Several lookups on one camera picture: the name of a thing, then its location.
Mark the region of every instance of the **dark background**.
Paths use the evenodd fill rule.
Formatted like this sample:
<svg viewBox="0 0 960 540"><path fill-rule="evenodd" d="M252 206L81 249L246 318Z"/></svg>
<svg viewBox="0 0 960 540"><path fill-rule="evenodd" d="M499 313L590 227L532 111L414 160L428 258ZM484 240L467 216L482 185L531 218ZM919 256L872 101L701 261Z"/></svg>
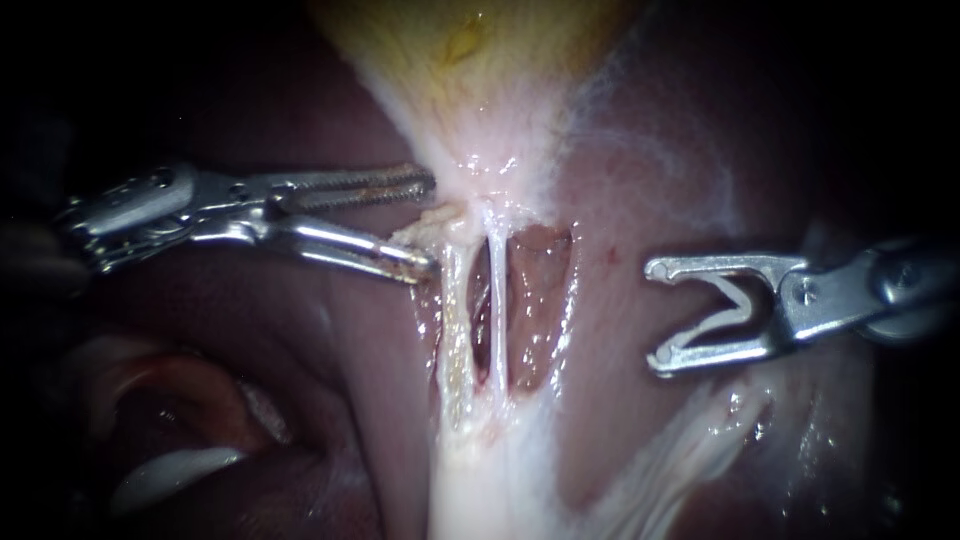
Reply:
<svg viewBox="0 0 960 540"><path fill-rule="evenodd" d="M953 133L956 61L944 12L867 2L680 2L739 20L730 39L747 48L788 100L819 126L815 148L835 212L878 235L957 233ZM307 23L295 2L29 2L0 16L0 212L45 220L72 190L111 183L153 156L176 151L168 98L202 84L231 50ZM71 488L69 434L30 392L28 365L69 341L50 323L60 307L2 299L6 416L6 526L30 536L92 534L90 502ZM878 362L881 429L871 464L876 504L870 537L921 534L952 524L956 378L951 334ZM43 341L46 347L36 346ZM894 519L881 501L903 501Z"/></svg>

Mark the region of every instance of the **clip applier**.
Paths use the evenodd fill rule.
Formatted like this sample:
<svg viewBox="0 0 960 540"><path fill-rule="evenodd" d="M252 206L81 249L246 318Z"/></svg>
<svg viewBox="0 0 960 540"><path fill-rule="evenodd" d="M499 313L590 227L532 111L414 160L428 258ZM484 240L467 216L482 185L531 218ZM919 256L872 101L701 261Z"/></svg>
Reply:
<svg viewBox="0 0 960 540"><path fill-rule="evenodd" d="M860 252L847 264L814 270L801 256L740 254L655 257L648 280L674 285L700 280L716 286L735 307L674 334L647 363L658 375L766 360L823 336L855 328L880 343L905 343L939 329L960 292L957 243L897 240ZM753 338L697 344L697 338L753 317L754 300L730 277L762 280L773 293L769 320Z"/></svg>
<svg viewBox="0 0 960 540"><path fill-rule="evenodd" d="M415 165L363 171L229 176L172 163L57 218L100 273L187 241L237 241L405 284L429 279L426 252L324 221L318 212L427 198L433 176Z"/></svg>

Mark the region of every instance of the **metal surgical instrument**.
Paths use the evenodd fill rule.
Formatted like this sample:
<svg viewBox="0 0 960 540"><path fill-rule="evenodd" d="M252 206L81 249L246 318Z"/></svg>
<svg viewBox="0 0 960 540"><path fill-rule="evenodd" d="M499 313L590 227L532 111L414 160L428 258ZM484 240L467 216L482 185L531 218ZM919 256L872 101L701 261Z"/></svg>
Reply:
<svg viewBox="0 0 960 540"><path fill-rule="evenodd" d="M72 199L55 226L102 274L185 242L234 241L416 284L436 271L429 254L318 213L422 201L434 186L415 165L231 176L175 162L89 200Z"/></svg>
<svg viewBox="0 0 960 540"><path fill-rule="evenodd" d="M650 368L669 377L694 368L776 358L847 329L887 344L926 337L955 313L960 245L917 239L885 242L830 269L814 268L796 255L655 257L646 263L644 275L670 285L704 281L734 304L674 334L647 355ZM702 343L698 340L711 332L754 318L755 300L732 277L759 278L772 292L770 319L755 337Z"/></svg>

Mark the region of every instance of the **moist tissue surface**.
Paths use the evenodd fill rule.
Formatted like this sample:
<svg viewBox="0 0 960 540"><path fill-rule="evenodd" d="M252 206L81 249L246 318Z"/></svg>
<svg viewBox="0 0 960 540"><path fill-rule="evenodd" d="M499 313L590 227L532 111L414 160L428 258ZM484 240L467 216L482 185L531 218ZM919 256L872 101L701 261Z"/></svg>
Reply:
<svg viewBox="0 0 960 540"><path fill-rule="evenodd" d="M626 77L642 87L644 65L629 64L624 50L642 50L654 7L313 5L321 31L437 177L438 207L394 234L442 264L439 287L411 298L418 305L430 305L424 295L439 298L440 316L424 316L419 326L434 393L431 538L660 538L690 495L745 452L756 462L792 464L770 482L786 500L816 476L818 460L856 463L862 451L825 412L842 400L829 381L838 369L865 369L858 364L756 366L665 398L660 383L636 374L635 343L604 337L656 316L631 297L640 275L633 235L651 242L711 229L736 236L756 226L742 216L750 171L718 142L710 120L667 118L656 108L658 99L683 97L651 85L646 108L621 111L629 121L597 106L631 99L623 96ZM696 96L685 98L692 108ZM585 136L597 146L581 144ZM693 148L690 159L675 153L678 140ZM623 144L636 147L636 157L610 150ZM628 174L638 182L623 182ZM669 197L643 196L668 189ZM604 215L603 202L617 199L626 202ZM681 222L682 232L673 232ZM571 241L552 269L562 276L549 295L556 307L529 312L536 329L511 320L524 316L511 309L517 294L510 294L523 273L508 257L510 239L532 226L569 231ZM481 250L489 265L482 361L471 302ZM621 258L629 264L597 264ZM553 339L518 359L511 333ZM521 388L511 370L524 365L543 375ZM639 418L649 422L646 432L634 429ZM591 442L571 444L574 436Z"/></svg>

